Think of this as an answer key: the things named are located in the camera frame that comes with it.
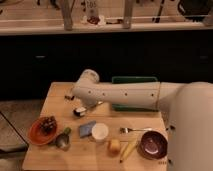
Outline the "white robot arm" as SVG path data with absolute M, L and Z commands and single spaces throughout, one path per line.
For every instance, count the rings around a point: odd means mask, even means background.
M 213 171 L 213 83 L 102 83 L 86 69 L 72 93 L 87 106 L 102 101 L 167 112 L 167 171 Z

